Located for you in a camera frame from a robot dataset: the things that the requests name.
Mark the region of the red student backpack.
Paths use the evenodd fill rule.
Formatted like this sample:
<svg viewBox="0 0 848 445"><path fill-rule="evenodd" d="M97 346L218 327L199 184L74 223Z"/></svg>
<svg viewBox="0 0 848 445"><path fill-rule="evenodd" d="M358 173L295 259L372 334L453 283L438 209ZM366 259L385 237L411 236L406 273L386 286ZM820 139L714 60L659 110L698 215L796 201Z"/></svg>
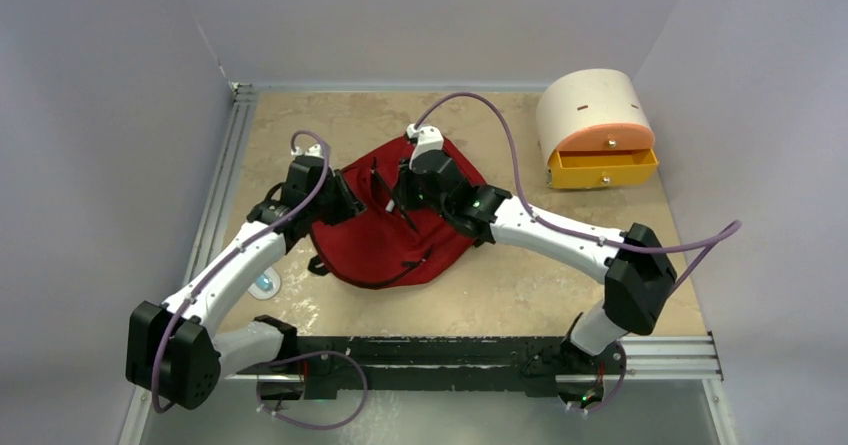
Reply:
<svg viewBox="0 0 848 445"><path fill-rule="evenodd" d="M474 185L464 220L445 220L431 209L385 211L390 199L397 202L399 163L410 158L413 148L406 138L395 138L342 168L366 210L337 225L312 226L316 254L308 263L311 273L332 274L369 290L421 285L441 275L469 248L490 239L489 216L472 209L487 184L450 140L444 141L442 150Z"/></svg>

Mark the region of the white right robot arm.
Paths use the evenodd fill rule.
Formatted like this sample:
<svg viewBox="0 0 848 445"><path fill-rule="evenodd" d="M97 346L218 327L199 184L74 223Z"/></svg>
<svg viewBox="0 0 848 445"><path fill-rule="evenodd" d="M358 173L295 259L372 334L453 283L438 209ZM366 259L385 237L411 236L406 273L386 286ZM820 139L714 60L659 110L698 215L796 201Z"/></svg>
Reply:
<svg viewBox="0 0 848 445"><path fill-rule="evenodd" d="M510 245L556 260L602 285L603 296L575 320L561 346L564 364L584 372L627 334L647 336L674 288L677 273L657 252L654 231L598 228L539 208L525 208L511 192L474 185L456 160L429 151L399 165L396 198L409 209L428 208L473 241Z"/></svg>

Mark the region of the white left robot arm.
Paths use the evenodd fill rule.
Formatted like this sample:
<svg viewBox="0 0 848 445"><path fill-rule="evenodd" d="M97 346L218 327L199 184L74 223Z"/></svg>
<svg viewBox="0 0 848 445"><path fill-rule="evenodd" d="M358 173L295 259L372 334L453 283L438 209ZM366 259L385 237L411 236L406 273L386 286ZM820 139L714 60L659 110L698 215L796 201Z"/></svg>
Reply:
<svg viewBox="0 0 848 445"><path fill-rule="evenodd" d="M131 313L126 379L192 410L220 379L263 364L284 374L297 364L297 331L262 315L221 332L223 319L255 281L311 232L353 218L364 209L340 172L318 148L299 151L286 179L273 186L248 214L236 237L187 285L156 304L141 302Z"/></svg>

